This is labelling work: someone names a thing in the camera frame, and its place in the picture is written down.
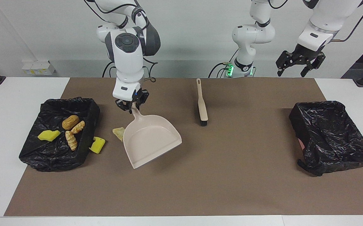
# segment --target cleaning brush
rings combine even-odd
[[[206,111],[205,101],[202,97],[201,79],[197,78],[198,89],[198,111],[200,112],[200,124],[206,126],[208,124],[208,113]]]

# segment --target brown table mat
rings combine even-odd
[[[62,98],[95,99],[95,135],[107,143],[74,170],[27,167],[5,216],[363,215],[363,168],[313,177],[296,164],[288,115],[296,102],[325,100],[315,80],[203,79],[207,127],[195,79],[146,82],[141,113],[167,118],[183,143],[135,170],[111,132],[133,120],[115,106],[114,83],[70,79]]]

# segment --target dustpan handle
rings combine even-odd
[[[201,79],[197,78],[198,98],[202,98]]]
[[[134,118],[135,118],[136,120],[140,120],[140,119],[142,119],[142,116],[143,116],[143,115],[141,115],[140,111],[139,111],[139,110],[137,109],[137,107],[135,106],[135,102],[134,102],[134,103],[132,103],[131,111],[132,111],[132,115],[134,116]]]

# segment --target black plastic bag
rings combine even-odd
[[[40,112],[25,141],[19,158],[38,171],[64,171],[81,166],[90,152],[100,109],[93,99],[50,99],[40,107]],[[76,134],[77,149],[73,152],[67,144],[62,122],[71,115],[85,121],[81,133]],[[38,135],[44,130],[59,130],[53,142],[41,141]]]
[[[304,145],[297,164],[322,176],[363,167],[363,136],[337,101],[297,103],[290,113],[296,137]]]

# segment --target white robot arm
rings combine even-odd
[[[131,113],[132,103],[145,103],[149,93],[142,89],[143,56],[152,56],[160,48],[160,38],[137,0],[87,0],[95,3],[108,22],[97,28],[97,35],[106,44],[107,54],[117,68],[113,97],[116,104]],[[130,17],[135,27],[124,28]]]
[[[297,40],[296,49],[283,51],[276,61],[278,76],[296,64],[306,65],[301,72],[304,77],[310,70],[318,69],[325,59],[322,49],[331,42],[343,27],[346,19],[363,4],[363,0],[303,0],[313,9],[304,31]]]
[[[233,40],[239,47],[233,63],[235,66],[233,77],[244,77],[250,73],[249,70],[256,54],[252,44],[269,43],[275,37],[275,29],[270,24],[271,10],[268,0],[253,0],[250,15],[256,23],[238,26],[233,30]]]

